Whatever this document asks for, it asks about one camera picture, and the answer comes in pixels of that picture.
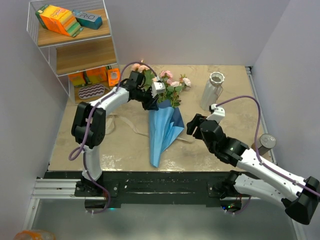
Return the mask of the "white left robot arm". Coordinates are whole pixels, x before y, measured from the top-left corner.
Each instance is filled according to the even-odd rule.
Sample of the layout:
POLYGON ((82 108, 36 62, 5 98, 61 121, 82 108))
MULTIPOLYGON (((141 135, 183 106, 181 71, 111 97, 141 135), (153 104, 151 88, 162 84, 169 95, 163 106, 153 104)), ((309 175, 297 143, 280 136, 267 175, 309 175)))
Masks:
POLYGON ((106 135, 106 120, 114 110, 127 102, 140 102, 144 110, 158 110, 158 96, 165 90, 159 77, 150 86, 145 87, 146 77, 138 71, 132 71, 110 92, 91 102, 82 101, 77 105, 71 127, 71 135, 79 144, 68 156, 70 161, 82 155, 83 172, 77 188, 92 196, 105 193, 102 169, 100 165, 100 144, 106 135))

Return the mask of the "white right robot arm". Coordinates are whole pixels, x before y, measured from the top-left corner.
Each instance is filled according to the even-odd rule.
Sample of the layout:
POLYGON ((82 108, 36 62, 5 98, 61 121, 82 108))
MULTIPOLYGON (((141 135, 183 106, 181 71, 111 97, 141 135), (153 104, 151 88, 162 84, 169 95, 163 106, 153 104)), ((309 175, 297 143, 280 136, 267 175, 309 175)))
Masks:
POLYGON ((320 202, 320 182, 290 173, 265 160, 238 139, 228 137, 219 123, 196 114, 187 123, 188 135, 202 140, 208 151, 221 162, 240 168, 255 178, 235 173, 223 183, 223 192, 230 197, 237 193, 261 198, 280 205, 296 222, 309 225, 320 202))

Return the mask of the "blue wrapping paper sheet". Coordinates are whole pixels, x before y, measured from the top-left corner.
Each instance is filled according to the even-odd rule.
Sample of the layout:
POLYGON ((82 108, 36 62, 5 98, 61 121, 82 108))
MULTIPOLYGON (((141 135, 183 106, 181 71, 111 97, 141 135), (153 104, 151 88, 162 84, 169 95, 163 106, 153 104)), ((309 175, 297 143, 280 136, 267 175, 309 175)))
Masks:
POLYGON ((149 161, 159 167, 162 153, 178 138, 185 128, 179 108, 170 100, 158 104, 158 110, 148 113, 149 161))

